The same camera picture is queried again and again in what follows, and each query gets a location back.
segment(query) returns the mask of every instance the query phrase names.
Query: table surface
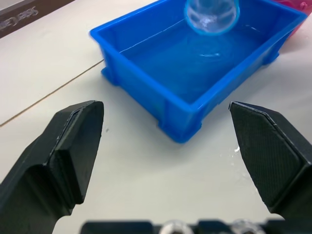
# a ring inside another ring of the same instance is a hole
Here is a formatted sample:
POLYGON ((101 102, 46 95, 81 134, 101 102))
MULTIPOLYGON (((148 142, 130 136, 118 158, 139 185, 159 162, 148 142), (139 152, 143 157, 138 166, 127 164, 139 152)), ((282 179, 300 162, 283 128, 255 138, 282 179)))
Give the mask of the table surface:
POLYGON ((88 36, 91 28, 149 2, 76 0, 0 39, 0 181, 56 111, 96 99, 104 102, 105 115, 87 197, 58 221, 54 234, 78 234, 86 220, 278 217, 267 211, 235 152, 228 104, 236 100, 277 110, 312 141, 312 19, 274 63, 236 89, 181 145, 101 76, 104 63, 88 36))

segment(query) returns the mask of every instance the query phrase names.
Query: black plastic part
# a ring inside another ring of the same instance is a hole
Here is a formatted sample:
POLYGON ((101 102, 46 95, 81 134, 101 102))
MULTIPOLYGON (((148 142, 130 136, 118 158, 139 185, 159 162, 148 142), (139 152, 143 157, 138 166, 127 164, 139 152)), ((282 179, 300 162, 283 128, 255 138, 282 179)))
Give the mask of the black plastic part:
POLYGON ((0 234, 51 234, 84 201, 104 107, 88 101, 57 112, 0 185, 0 234))
MULTIPOLYGON (((201 220, 189 225, 194 234, 234 234, 231 227, 219 220, 201 220)), ((266 234, 312 234, 310 220, 269 220, 260 225, 266 234)), ((80 234, 159 234, 161 226, 142 222, 87 222, 80 234)))
POLYGON ((271 213, 312 218, 312 146, 278 112, 230 104, 248 172, 271 213))

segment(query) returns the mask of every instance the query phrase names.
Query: blue bin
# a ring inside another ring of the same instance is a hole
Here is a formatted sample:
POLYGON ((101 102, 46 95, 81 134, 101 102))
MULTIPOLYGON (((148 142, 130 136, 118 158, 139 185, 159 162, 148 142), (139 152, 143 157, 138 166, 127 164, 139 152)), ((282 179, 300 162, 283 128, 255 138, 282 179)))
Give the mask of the blue bin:
POLYGON ((307 17, 270 0, 240 0, 236 26, 208 37, 188 26, 185 3, 159 0, 90 32, 105 59, 103 75, 180 143, 259 67, 274 61, 307 17))

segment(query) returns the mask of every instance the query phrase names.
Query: transparent sphere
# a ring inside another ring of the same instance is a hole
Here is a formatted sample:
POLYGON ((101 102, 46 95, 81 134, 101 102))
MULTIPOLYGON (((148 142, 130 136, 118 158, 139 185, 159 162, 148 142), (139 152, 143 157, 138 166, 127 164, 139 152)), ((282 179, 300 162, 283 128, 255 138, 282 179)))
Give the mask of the transparent sphere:
POLYGON ((222 34, 239 18, 238 0, 187 0, 185 15, 188 24, 198 33, 222 34))

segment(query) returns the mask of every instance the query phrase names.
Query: water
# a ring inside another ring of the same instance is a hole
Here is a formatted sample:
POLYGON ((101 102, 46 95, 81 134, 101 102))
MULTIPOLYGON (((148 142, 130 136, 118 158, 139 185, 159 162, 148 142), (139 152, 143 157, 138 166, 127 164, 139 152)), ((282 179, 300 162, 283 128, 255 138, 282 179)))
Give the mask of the water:
POLYGON ((189 25, 198 33, 218 35, 236 24, 238 0, 188 0, 185 15, 189 25))
POLYGON ((208 37, 181 20, 122 54, 181 99, 193 103, 264 40, 249 25, 208 37))

